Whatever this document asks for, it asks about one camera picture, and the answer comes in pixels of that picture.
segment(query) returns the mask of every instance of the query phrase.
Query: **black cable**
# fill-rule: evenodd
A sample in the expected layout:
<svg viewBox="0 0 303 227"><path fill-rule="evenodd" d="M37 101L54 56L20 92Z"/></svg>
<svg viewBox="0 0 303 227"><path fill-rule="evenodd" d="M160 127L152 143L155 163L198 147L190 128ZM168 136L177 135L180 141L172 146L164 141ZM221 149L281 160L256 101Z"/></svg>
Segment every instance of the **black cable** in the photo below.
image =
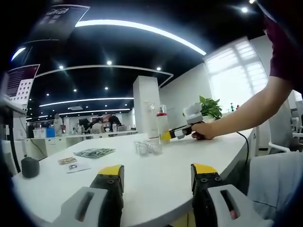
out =
<svg viewBox="0 0 303 227"><path fill-rule="evenodd" d="M9 125L9 140L10 140L10 146L11 146L11 153L13 155L17 173L20 173L21 169L20 169L17 154L16 154L15 143L14 143L14 131L13 131L13 127L11 124Z"/></svg>
<svg viewBox="0 0 303 227"><path fill-rule="evenodd" d="M240 181L241 181L241 178L243 177L244 173L245 173L245 170L246 170L246 166L247 166L247 162L248 162L248 157L249 157L249 153L250 153L250 146L248 144L248 140L246 138L246 136L244 136L243 134L241 134L240 132L237 132L239 135L243 136L245 141L246 141L246 144L247 144L247 155L246 155L246 160L245 160L245 163L244 163L244 166L243 166L243 169L240 173L240 177L239 177L239 181L237 183L237 187L239 187L239 184L240 184Z"/></svg>
<svg viewBox="0 0 303 227"><path fill-rule="evenodd" d="M19 120L20 120L20 124L21 124L21 126L22 126L22 128L24 129L24 131L25 131L25 134L27 135L27 131L26 131L26 129L24 128L24 126L23 126L23 124L22 124L22 121L21 121L21 118L19 118ZM41 152L41 154L44 156L44 158L46 157L46 155L42 152L42 150L32 141L32 138L29 138L29 140L39 149L39 151Z"/></svg>
<svg viewBox="0 0 303 227"><path fill-rule="evenodd" d="M217 119L217 120L219 120L220 119L220 117L216 117L215 115L213 115L212 113L209 113L209 112L205 112L205 113L202 113L202 115L203 114L210 114L211 116L213 116L215 119ZM246 170L246 166L247 166L247 162L248 162L248 157L249 157L249 154L250 154L250 146L249 146L249 143L248 143L248 140L247 140L247 138L246 138L246 136L244 136L242 133L240 133L240 132L236 132L236 133L238 133L239 135L241 135L244 139L245 139L245 142L246 142L246 144L247 144L247 154L246 154L246 160L245 160L245 163L244 163L244 166L243 166L243 170L241 171L241 173L240 173L240 177L239 177L239 181L238 181L238 183L237 183L237 187L239 187L239 184L240 184L240 182L241 182L241 178L243 177L243 175L244 175L244 173L245 173L245 170Z"/></svg>

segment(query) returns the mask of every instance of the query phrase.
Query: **card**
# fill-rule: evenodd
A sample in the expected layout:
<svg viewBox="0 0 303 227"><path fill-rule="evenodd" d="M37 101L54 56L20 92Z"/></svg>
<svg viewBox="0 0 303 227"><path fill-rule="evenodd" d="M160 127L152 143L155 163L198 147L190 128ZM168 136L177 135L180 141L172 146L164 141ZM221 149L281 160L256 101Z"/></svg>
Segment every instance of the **card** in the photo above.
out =
<svg viewBox="0 0 303 227"><path fill-rule="evenodd" d="M73 162L76 162L76 161L77 161L77 159L75 157L67 157L67 158L63 158L63 159L58 160L60 165L65 165L65 164L73 163Z"/></svg>
<svg viewBox="0 0 303 227"><path fill-rule="evenodd" d="M75 173L90 169L90 166L87 163L75 162L69 165L65 165L64 168L67 173Z"/></svg>

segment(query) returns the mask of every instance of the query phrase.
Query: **bottle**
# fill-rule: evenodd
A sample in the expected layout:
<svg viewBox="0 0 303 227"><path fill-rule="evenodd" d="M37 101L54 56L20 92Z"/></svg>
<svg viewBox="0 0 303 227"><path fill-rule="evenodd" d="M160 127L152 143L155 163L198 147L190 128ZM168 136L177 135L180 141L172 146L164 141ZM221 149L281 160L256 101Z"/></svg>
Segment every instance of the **bottle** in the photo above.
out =
<svg viewBox="0 0 303 227"><path fill-rule="evenodd" d="M169 122L167 119L166 105L160 105L159 111L157 113L157 125L159 130L160 144L169 144L168 139L162 138L162 135L169 132Z"/></svg>
<svg viewBox="0 0 303 227"><path fill-rule="evenodd" d="M113 131L116 132L117 131L117 124L113 123Z"/></svg>

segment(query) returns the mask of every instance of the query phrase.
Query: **curved desk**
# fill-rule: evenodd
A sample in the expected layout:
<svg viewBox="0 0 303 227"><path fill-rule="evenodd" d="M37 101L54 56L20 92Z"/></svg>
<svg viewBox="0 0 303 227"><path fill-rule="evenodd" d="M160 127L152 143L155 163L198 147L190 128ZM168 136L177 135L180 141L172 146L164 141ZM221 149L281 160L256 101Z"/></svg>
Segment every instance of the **curved desk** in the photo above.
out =
<svg viewBox="0 0 303 227"><path fill-rule="evenodd" d="M250 141L253 130L242 133ZM40 174L25 179L13 177L15 189L23 203L38 217L52 222L60 214L61 205L83 186L90 186L98 171L107 166L125 166L124 208L122 227L154 227L172 223L191 209L190 165L200 163L214 167L225 178L241 158L245 158L245 139L236 134L197 141L190 136L173 139L163 147L160 156L140 157L134 141L146 134L85 140L40 161ZM91 169L67 174L58 159L87 148L115 148L99 159L77 157Z"/></svg>

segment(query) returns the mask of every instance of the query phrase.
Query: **green leaves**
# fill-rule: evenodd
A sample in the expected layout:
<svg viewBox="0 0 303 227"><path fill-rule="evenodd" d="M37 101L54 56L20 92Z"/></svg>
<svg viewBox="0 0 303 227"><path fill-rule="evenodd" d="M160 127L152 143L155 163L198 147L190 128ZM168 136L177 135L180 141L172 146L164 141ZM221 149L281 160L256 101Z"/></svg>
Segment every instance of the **green leaves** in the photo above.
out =
<svg viewBox="0 0 303 227"><path fill-rule="evenodd" d="M219 99L214 101L211 98L204 98L202 96L200 96L200 103L201 103L201 113L203 116L211 116L211 117L216 117L216 118L220 118L222 117L222 113L221 113L221 108L218 105L219 103Z"/></svg>
<svg viewBox="0 0 303 227"><path fill-rule="evenodd" d="M205 102L205 98L200 96L200 103L203 103L203 102Z"/></svg>

